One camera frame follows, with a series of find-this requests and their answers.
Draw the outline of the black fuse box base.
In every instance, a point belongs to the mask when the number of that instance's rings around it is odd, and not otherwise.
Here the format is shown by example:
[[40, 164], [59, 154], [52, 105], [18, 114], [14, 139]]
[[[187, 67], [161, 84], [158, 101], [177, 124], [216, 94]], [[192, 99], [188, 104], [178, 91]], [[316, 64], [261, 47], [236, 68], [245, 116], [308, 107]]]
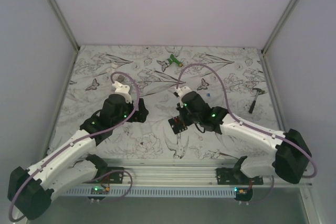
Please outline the black fuse box base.
[[179, 134], [187, 130], [187, 126], [182, 122], [179, 116], [168, 119], [168, 122], [174, 134]]

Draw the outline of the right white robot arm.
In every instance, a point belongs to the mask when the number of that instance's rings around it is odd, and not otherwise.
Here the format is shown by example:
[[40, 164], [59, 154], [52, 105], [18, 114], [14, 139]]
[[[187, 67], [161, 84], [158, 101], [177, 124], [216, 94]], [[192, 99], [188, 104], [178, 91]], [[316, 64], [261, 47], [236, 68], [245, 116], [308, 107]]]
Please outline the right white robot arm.
[[264, 152], [262, 156], [242, 155], [238, 159], [233, 170], [236, 183], [242, 185], [257, 176], [277, 175], [288, 183], [298, 184], [303, 178], [311, 152], [298, 131], [275, 131], [244, 120], [225, 108], [210, 107], [189, 87], [177, 88], [174, 94], [179, 98], [177, 120], [185, 127], [194, 124], [205, 132], [254, 144]]

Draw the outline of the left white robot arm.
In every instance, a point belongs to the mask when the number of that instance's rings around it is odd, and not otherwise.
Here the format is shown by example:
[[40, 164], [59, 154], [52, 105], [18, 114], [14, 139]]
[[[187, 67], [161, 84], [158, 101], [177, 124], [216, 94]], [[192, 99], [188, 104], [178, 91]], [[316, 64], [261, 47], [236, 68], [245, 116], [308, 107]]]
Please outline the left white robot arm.
[[109, 167], [95, 147], [124, 122], [143, 123], [148, 115], [144, 100], [128, 103], [120, 94], [110, 95], [102, 109], [86, 119], [61, 147], [27, 169], [11, 172], [7, 198], [11, 222], [40, 217], [51, 203], [70, 188], [82, 183], [121, 183], [124, 169]]

